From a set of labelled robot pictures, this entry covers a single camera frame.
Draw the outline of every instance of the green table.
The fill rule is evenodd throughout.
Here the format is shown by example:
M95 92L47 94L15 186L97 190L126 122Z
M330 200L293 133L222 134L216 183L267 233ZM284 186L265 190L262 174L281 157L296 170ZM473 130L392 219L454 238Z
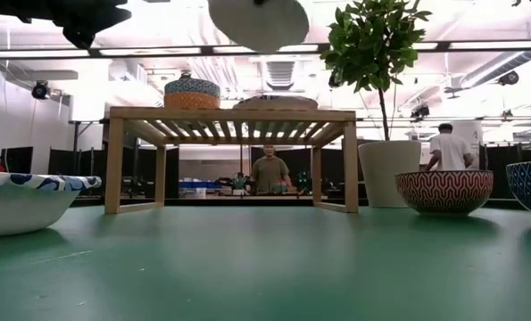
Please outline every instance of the green table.
M0 320L529 320L531 214L200 207L0 238Z

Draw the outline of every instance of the wooden stand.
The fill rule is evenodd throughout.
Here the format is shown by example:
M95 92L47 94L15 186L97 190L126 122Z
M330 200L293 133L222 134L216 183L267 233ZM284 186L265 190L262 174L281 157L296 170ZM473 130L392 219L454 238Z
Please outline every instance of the wooden stand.
M256 128L261 129L257 136ZM155 202L120 206L122 139L128 131L158 148ZM344 135L344 205L321 200L321 148ZM112 107L104 211L118 214L164 204L166 144L274 144L312 146L315 206L358 213L356 115L353 111L210 110Z

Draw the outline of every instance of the red patterned bowl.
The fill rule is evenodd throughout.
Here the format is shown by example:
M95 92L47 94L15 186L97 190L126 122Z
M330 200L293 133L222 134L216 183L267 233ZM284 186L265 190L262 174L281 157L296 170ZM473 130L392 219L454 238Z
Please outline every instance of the red patterned bowl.
M467 217L487 202L494 173L454 170L396 175L398 193L422 215Z

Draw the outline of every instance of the man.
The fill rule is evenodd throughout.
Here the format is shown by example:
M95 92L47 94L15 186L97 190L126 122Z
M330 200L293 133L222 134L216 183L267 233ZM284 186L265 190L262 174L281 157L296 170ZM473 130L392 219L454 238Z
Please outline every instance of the man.
M252 168L251 178L257 182L257 193L274 193L285 182L291 186L289 169L285 162L275 156L273 145L264 145L265 156L258 159Z
M462 138L452 135L451 124L442 124L438 129L440 135L432 138L430 142L432 158L426 166L426 171L431 170L437 163L436 170L465 170L473 163L468 144Z

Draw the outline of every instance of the tree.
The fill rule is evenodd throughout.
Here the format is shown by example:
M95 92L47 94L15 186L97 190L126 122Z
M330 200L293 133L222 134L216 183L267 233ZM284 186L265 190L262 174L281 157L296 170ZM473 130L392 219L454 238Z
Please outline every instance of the tree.
M320 58L332 70L329 83L378 91L385 140L390 140L384 93L392 83L401 85L397 75L413 67L418 52L413 49L426 31L415 29L415 21L427 21L431 12L406 8L403 0L366 0L336 9L328 40L331 48Z

